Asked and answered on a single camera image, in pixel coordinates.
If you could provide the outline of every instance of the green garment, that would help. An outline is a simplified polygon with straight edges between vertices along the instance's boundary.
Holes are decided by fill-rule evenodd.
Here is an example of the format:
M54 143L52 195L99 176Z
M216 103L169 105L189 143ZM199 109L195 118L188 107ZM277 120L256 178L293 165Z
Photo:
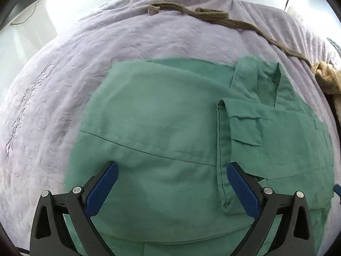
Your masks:
M232 161L277 193L303 191L321 244L333 196L330 136L278 63L115 64L86 106L66 190L108 160L119 177L92 221L117 256L229 255L253 222L227 180Z

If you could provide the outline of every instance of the beige cloth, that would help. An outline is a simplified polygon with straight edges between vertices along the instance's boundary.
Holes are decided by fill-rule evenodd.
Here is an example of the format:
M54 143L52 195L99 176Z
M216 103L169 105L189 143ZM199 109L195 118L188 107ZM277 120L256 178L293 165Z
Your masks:
M341 70L335 70L331 64L318 61L311 67L316 81L323 93L333 95L336 114L341 125Z

